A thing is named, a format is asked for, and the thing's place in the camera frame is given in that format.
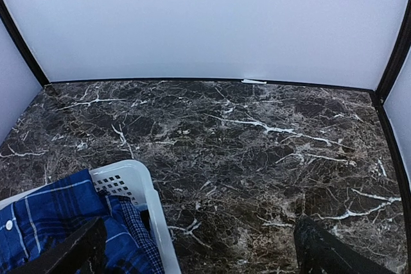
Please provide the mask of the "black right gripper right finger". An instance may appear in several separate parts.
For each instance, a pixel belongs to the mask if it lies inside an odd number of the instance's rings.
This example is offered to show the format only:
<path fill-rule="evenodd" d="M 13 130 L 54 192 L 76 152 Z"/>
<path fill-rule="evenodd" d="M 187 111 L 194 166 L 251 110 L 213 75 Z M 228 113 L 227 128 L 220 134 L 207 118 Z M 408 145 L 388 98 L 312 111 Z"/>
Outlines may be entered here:
<path fill-rule="evenodd" d="M 300 273 L 391 273 L 352 250 L 308 216 L 296 222 L 293 238 Z"/>

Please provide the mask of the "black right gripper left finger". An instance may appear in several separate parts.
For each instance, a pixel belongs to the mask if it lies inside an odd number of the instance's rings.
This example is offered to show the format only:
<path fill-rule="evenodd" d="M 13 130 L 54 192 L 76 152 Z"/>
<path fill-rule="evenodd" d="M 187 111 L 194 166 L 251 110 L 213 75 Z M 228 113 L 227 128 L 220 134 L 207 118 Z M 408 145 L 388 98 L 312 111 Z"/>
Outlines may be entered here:
<path fill-rule="evenodd" d="M 106 238 L 103 219 L 95 218 L 64 242 L 11 273 L 103 273 Z"/>

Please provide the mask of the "blue plaid long sleeve shirt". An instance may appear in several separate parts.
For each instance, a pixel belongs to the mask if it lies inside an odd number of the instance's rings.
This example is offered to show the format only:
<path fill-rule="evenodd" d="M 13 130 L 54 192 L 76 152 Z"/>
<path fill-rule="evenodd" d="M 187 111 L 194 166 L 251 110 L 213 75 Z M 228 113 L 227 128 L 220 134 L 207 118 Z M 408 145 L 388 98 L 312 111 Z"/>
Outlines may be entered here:
<path fill-rule="evenodd" d="M 95 218 L 107 230 L 104 273 L 152 273 L 125 225 L 119 197 L 97 192 L 84 169 L 7 205 L 1 210 L 1 273 L 35 260 Z"/>

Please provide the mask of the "blue small-check shirt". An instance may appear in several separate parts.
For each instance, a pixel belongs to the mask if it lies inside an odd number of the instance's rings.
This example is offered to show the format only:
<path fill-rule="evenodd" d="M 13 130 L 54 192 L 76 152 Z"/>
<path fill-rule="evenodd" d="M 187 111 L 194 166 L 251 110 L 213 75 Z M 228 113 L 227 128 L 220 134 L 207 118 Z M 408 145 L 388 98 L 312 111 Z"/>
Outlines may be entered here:
<path fill-rule="evenodd" d="M 148 259 L 152 273 L 165 273 L 159 249 L 152 232 L 150 214 L 146 203 L 133 204 L 125 196 L 119 197 L 125 225 Z"/>

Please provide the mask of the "white plastic laundry basket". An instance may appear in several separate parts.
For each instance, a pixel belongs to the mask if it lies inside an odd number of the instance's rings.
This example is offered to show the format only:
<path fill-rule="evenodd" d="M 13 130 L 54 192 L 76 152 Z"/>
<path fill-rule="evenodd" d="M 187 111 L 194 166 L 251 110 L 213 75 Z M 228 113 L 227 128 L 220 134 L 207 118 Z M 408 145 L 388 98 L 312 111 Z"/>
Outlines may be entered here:
<path fill-rule="evenodd" d="M 159 194 L 153 187 L 148 169 L 138 161 L 123 160 L 105 167 L 88 170 L 88 172 L 97 192 L 107 191 L 109 194 L 116 196 L 128 196 L 135 205 L 138 203 L 147 204 L 152 232 L 159 249 L 164 271 L 165 273 L 179 273 L 180 266 L 168 231 Z M 45 186 L 3 200 L 1 210 Z"/>

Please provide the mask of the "white tape scrap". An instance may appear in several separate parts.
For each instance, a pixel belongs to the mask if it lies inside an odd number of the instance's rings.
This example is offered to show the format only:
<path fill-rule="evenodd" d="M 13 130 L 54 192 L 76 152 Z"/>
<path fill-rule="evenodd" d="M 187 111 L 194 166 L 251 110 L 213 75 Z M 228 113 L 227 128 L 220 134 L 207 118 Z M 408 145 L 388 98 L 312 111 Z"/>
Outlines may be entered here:
<path fill-rule="evenodd" d="M 243 79 L 241 82 L 245 84 L 259 84 L 259 85 L 267 84 L 267 81 L 250 80 L 250 79 Z"/>

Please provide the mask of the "black frame post right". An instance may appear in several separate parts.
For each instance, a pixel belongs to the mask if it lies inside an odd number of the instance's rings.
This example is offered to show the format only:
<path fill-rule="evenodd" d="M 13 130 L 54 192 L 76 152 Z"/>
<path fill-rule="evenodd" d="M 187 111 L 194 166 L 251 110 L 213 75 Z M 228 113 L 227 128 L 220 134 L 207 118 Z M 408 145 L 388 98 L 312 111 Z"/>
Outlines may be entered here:
<path fill-rule="evenodd" d="M 390 150 L 390 156 L 394 164 L 396 179 L 399 187 L 404 211 L 410 210 L 410 180 L 408 179 L 404 160 L 400 147 L 396 140 L 394 128 L 385 110 L 385 104 L 392 92 L 399 74 L 405 64 L 410 51 L 410 0 L 407 0 L 405 11 L 396 37 L 395 44 L 390 52 L 390 57 L 385 66 L 376 90 L 371 96 L 381 127 Z"/>

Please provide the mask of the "black frame post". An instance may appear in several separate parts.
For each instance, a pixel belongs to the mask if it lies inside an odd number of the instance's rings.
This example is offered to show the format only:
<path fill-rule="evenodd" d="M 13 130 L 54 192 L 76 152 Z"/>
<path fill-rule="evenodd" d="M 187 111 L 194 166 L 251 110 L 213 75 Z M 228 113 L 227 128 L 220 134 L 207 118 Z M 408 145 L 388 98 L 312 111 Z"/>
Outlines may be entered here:
<path fill-rule="evenodd" d="M 9 12 L 4 0 L 1 0 L 1 21 L 5 26 L 10 38 L 15 44 L 17 50 L 25 61 L 26 65 L 30 69 L 31 73 L 34 75 L 36 80 L 39 82 L 41 87 L 45 87 L 50 84 L 50 81 L 44 74 L 39 63 L 36 61 L 33 53 L 30 51 L 27 43 L 23 39 L 11 13 Z"/>
<path fill-rule="evenodd" d="M 405 11 L 396 37 L 395 44 L 390 52 L 390 57 L 385 66 L 376 90 L 371 96 L 381 127 L 390 150 L 390 156 L 394 164 L 396 179 L 399 187 L 404 211 L 410 210 L 410 180 L 408 179 L 404 160 L 400 147 L 396 140 L 394 128 L 385 110 L 385 104 L 392 92 L 399 74 L 405 64 L 410 51 L 410 0 L 407 0 Z"/>

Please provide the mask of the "black frame post left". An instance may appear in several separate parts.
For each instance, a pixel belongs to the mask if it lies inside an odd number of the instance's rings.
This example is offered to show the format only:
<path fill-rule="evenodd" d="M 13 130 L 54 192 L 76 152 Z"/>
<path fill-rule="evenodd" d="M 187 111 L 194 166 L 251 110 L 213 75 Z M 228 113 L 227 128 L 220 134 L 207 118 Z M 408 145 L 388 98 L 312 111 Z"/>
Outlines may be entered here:
<path fill-rule="evenodd" d="M 15 44 L 17 50 L 25 61 L 26 65 L 30 69 L 31 73 L 34 75 L 36 80 L 39 82 L 41 87 L 45 87 L 50 84 L 50 81 L 44 74 L 39 63 L 36 61 L 33 53 L 30 51 L 27 43 L 23 39 L 11 13 L 9 12 L 4 0 L 1 0 L 1 21 L 5 26 L 10 38 Z"/>

